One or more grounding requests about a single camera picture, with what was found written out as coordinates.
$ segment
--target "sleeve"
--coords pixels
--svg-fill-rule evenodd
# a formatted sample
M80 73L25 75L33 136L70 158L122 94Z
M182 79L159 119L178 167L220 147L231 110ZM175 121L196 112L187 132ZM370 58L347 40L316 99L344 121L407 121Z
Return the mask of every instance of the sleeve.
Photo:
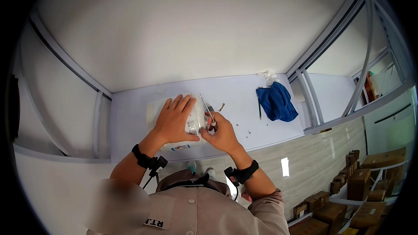
M282 192L279 189L272 195L253 201L248 210L278 234L290 234L284 214Z

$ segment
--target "person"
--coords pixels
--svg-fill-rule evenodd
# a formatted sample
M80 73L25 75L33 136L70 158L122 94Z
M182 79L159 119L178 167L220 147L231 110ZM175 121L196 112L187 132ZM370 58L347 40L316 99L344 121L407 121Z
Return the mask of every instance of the person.
M164 144L199 141L197 135L184 130L195 103L196 99L191 95L168 99L154 129L138 144L139 151L152 158ZM231 156L237 169L250 167L253 159L238 142L232 124L218 112L212 112L212 116L218 129L214 134L201 129L202 138ZM110 178L139 185L146 169L137 161L130 152L114 168ZM226 184L208 179L208 176L205 178L187 169L162 179L156 193L150 195L149 219L129 234L289 234L282 193L261 168L244 183L253 200L248 209L232 200Z

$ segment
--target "blue cloth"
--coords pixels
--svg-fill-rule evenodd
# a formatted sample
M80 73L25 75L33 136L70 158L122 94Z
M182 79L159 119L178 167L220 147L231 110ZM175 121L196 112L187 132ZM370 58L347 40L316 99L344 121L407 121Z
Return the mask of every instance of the blue cloth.
M282 84L274 82L270 88L259 88L255 91L270 120L279 119L290 122L298 116L295 107L290 102L290 94Z

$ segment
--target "white table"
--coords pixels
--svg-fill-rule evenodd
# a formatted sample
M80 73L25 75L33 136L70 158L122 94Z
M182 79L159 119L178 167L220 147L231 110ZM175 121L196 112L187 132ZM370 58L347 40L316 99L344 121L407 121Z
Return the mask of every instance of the white table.
M285 75L278 75L280 83L295 98ZM270 121L263 108L262 120L258 114L258 100L255 90L266 87L266 79L260 76L230 76L197 79L149 86L112 94L110 112L111 160L120 161L147 134L146 110L150 102L168 98L180 93L201 93L214 110L221 108L222 115L232 124L238 141L245 150L252 151L279 144L303 136L300 116L291 122ZM208 159L226 155L209 143L179 151L159 153L169 162Z

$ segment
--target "cable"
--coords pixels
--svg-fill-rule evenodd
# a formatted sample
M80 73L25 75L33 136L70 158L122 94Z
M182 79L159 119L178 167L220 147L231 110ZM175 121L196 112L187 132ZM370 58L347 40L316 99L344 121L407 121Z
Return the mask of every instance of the cable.
M235 186L235 188L237 188L237 196L235 196L234 201L236 201L236 200L237 200L237 198L238 198L238 186Z
M145 189L145 186L147 186L147 184L150 182L150 180L152 179L152 177L150 177L147 181L147 183L145 183L144 187L142 187L143 189Z

